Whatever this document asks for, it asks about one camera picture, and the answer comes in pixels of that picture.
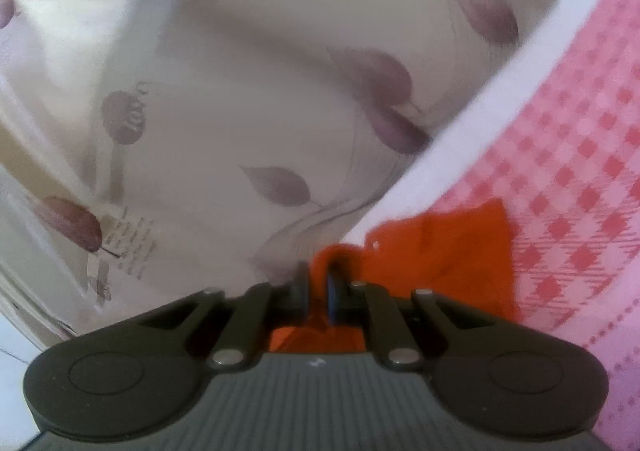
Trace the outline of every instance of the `orange fabric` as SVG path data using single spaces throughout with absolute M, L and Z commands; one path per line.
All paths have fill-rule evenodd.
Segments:
M 271 350 L 353 352 L 365 349 L 359 329 L 329 326 L 326 274 L 336 265 L 352 281 L 385 287 L 396 297 L 431 288 L 508 320 L 517 310 L 511 268 L 511 233 L 504 206 L 491 200 L 478 209 L 395 220 L 371 231 L 364 247 L 327 247 L 310 267 L 311 309 L 304 327 L 276 330 Z

